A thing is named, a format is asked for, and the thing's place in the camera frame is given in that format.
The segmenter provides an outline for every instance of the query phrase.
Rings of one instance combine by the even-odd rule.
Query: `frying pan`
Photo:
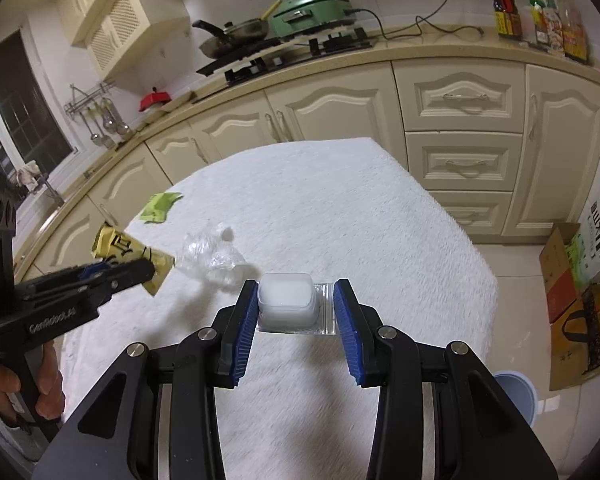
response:
[[[212,38],[205,40],[200,45],[200,50],[205,56],[218,59],[240,46],[264,40],[269,33],[267,19],[281,3],[282,0],[274,2],[259,18],[253,18],[237,25],[227,22],[224,24],[224,30],[204,20],[193,22],[191,27],[201,28],[213,35]]]

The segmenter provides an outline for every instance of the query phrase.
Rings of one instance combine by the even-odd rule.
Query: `human hand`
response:
[[[20,390],[20,379],[7,367],[0,364],[0,414],[10,423],[16,422],[16,412],[7,394]],[[58,418],[64,412],[64,393],[62,392],[62,374],[58,370],[58,358],[54,342],[43,345],[42,364],[38,373],[38,390],[40,396],[36,403],[36,411],[48,420]]]

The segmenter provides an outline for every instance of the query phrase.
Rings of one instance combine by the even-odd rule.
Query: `clear plastic bag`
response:
[[[176,268],[215,285],[241,285],[247,262],[232,240],[233,232],[224,224],[208,224],[199,233],[189,233],[177,255]]]

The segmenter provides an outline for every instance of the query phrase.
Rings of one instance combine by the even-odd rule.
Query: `utensil rack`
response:
[[[94,103],[96,99],[104,95],[110,95],[109,90],[113,87],[113,85],[113,81],[103,81],[98,83],[89,91],[85,92],[79,89],[73,83],[70,84],[69,88],[71,88],[72,98],[67,104],[64,105],[65,113],[75,121],[75,116],[87,106]]]

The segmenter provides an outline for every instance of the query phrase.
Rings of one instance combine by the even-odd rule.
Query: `tiled floor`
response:
[[[576,425],[580,387],[549,391],[550,334],[538,261],[542,247],[477,248],[497,276],[499,287],[487,366],[491,372],[517,370],[531,379],[539,405],[549,409],[539,413],[534,431],[561,472]]]

